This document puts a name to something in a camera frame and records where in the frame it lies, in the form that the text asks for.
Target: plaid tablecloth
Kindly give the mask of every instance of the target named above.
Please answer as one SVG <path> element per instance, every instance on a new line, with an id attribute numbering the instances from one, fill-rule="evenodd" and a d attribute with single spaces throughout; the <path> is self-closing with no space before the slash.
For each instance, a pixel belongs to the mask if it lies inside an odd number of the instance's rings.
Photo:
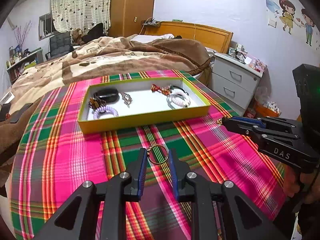
<path id="1" fill-rule="evenodd" d="M 212 103 L 209 114 L 98 134 L 81 132 L 76 118 L 90 85 L 150 77 L 186 78 Z M 17 239 L 31 239 L 83 181 L 109 180 L 136 160 L 141 147 L 153 144 L 179 149 L 180 160 L 211 181 L 232 180 L 273 219 L 284 202 L 283 180 L 249 138 L 216 125 L 218 118 L 233 114 L 189 74 L 172 70 L 104 76 L 50 91 L 31 117 L 13 165 L 10 203 Z M 127 239 L 191 239 L 191 207 L 175 201 L 167 163 L 148 164 L 142 200 L 127 203 L 126 210 Z"/>

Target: purple coil hair tie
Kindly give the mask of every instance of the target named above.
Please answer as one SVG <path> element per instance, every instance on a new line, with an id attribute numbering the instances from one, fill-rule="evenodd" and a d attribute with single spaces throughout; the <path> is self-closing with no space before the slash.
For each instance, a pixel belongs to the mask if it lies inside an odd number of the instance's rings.
<path id="1" fill-rule="evenodd" d="M 113 116 L 119 116 L 118 112 L 116 109 L 112 108 L 111 106 L 100 106 L 99 108 L 97 108 L 94 113 L 93 113 L 93 119 L 97 120 L 98 119 L 98 115 L 99 113 L 110 113 L 113 114 Z"/>

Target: blue shirt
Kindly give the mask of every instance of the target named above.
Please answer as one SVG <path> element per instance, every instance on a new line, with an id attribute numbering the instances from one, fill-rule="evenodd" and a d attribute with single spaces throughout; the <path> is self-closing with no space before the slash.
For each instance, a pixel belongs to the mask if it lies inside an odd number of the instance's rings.
<path id="1" fill-rule="evenodd" d="M 306 27 L 306 32 L 312 35 L 313 34 L 312 26 L 307 23 L 304 26 Z"/>

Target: orange container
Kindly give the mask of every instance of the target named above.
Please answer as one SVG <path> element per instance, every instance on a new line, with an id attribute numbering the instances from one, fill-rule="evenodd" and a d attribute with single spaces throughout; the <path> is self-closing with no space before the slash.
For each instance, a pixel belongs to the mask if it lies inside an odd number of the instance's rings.
<path id="1" fill-rule="evenodd" d="M 257 115 L 261 115 L 263 117 L 270 116 L 270 117 L 278 117 L 279 114 L 271 111 L 270 109 L 264 107 L 263 105 L 260 105 L 258 102 L 255 102 L 255 107 Z"/>

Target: yellow-green box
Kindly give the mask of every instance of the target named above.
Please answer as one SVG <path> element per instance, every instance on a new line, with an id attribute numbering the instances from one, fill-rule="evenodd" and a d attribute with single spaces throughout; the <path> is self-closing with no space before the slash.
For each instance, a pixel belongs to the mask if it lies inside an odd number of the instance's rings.
<path id="1" fill-rule="evenodd" d="M 167 96 L 151 91 L 152 84 L 160 87 L 175 85 L 183 88 L 191 98 L 190 106 L 186 108 L 175 106 L 177 109 L 171 109 L 167 102 Z M 88 105 L 89 99 L 93 93 L 104 88 L 116 88 L 119 93 L 128 93 L 132 97 L 132 104 L 128 108 L 120 95 L 118 101 L 108 104 L 118 111 L 118 117 L 109 115 L 93 120 L 93 110 Z M 92 85 L 88 88 L 78 114 L 78 123 L 84 134 L 98 133 L 205 116 L 208 114 L 209 107 L 210 102 L 191 82 L 183 78 L 120 80 Z"/>

